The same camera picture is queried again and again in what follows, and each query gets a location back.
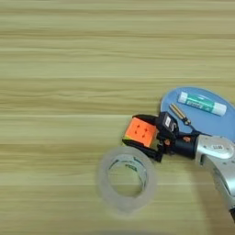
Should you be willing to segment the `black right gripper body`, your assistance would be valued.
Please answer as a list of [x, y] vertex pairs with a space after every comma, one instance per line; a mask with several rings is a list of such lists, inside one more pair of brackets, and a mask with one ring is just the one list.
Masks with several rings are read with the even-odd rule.
[[156, 162], [161, 162], [164, 154], [179, 154], [189, 159], [196, 157], [197, 135], [195, 133], [181, 132], [175, 122], [169, 126], [163, 122], [157, 122], [156, 128], [158, 130], [156, 139], [159, 141], [155, 156]]

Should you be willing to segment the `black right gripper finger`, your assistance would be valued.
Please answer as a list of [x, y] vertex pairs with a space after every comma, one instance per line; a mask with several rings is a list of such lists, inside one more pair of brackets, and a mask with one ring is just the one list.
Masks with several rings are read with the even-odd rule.
[[158, 157], [158, 154], [157, 154], [157, 151], [151, 149], [151, 148], [148, 148], [148, 147], [145, 147], [142, 143], [140, 142], [137, 142], [135, 140], [122, 140], [122, 142], [127, 145], [127, 146], [130, 146], [130, 147], [133, 147], [133, 148], [136, 148], [140, 151], [142, 151], [144, 154], [146, 154], [149, 158], [152, 158], [154, 160], [157, 159]]
[[158, 123], [158, 117], [152, 115], [138, 114], [134, 115], [135, 118], [140, 119], [144, 122], [147, 122], [151, 125], [156, 125]]

